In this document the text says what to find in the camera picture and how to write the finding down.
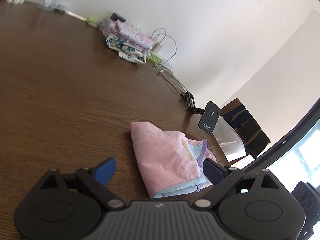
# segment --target blue gripper pad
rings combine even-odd
[[[109,157],[102,163],[92,168],[90,173],[100,184],[104,186],[116,173],[116,160],[112,157]]]
[[[209,158],[204,160],[202,167],[204,175],[215,186],[229,174],[226,168]]]

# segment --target wireless charger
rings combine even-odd
[[[190,92],[181,93],[181,96],[187,101],[187,108],[191,113],[201,114],[198,127],[206,133],[212,133],[221,113],[220,107],[209,101],[205,109],[197,108],[193,95]]]

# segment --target folded pink garment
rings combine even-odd
[[[206,139],[187,139],[179,131],[162,131],[149,122],[131,123],[139,170],[150,198],[199,191],[211,185],[203,175],[205,158],[216,161]]]

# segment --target light blue fabric lining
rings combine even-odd
[[[199,146],[194,146],[191,144],[188,144],[188,146],[189,146],[189,149],[191,150],[192,155],[194,156],[195,160],[197,161],[201,155],[202,148],[203,148],[204,144],[201,142]],[[193,179],[191,181],[187,181],[187,182],[172,186],[170,188],[166,188],[164,190],[161,190],[161,191],[157,192],[152,198],[161,198],[161,197],[189,194],[189,193],[197,191],[197,189],[198,189],[197,185],[203,185],[204,183],[206,183],[208,181],[209,180],[203,175],[197,179]]]

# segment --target wooden table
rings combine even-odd
[[[0,43],[0,239],[19,239],[13,212],[49,168],[70,173],[112,156],[117,171],[107,187],[127,203],[148,199],[131,122],[207,138],[218,163],[228,163],[151,62],[119,59],[85,22],[2,4]],[[193,202],[208,189],[167,199]]]

